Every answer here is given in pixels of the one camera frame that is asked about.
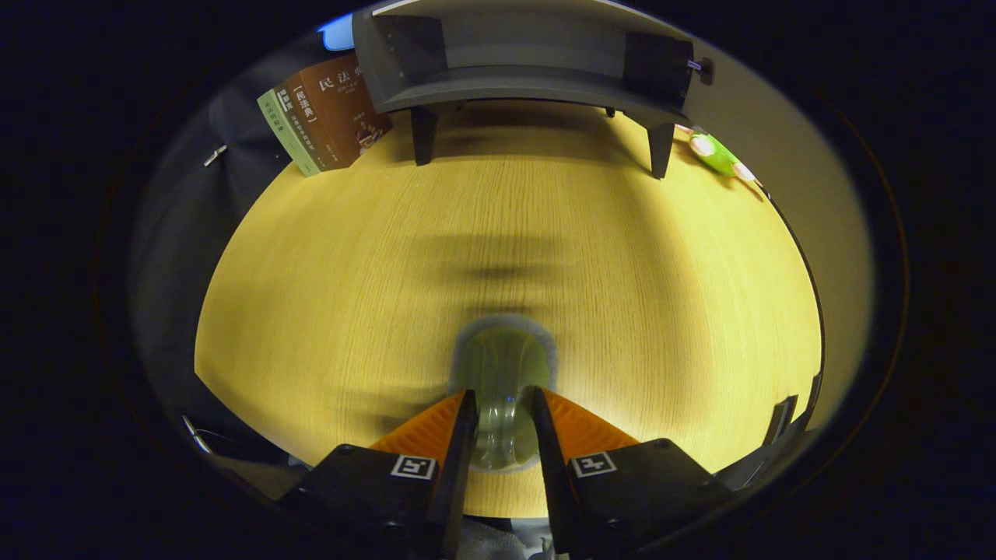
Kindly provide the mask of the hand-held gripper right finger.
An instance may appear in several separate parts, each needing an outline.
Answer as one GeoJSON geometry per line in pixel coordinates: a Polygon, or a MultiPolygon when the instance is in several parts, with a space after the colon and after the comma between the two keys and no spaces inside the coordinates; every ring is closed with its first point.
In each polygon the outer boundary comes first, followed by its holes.
{"type": "Polygon", "coordinates": [[[531,390],[552,542],[569,559],[654,559],[732,492],[665,437],[638,442],[545,387],[531,390]]]}

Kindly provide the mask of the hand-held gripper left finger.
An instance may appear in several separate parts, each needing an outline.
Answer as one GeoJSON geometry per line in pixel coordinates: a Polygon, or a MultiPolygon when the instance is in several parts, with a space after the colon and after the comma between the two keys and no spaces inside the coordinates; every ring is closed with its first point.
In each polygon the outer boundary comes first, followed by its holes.
{"type": "Polygon", "coordinates": [[[339,444],[280,499],[338,559],[458,556],[478,407],[459,391],[371,446],[339,444]]]}

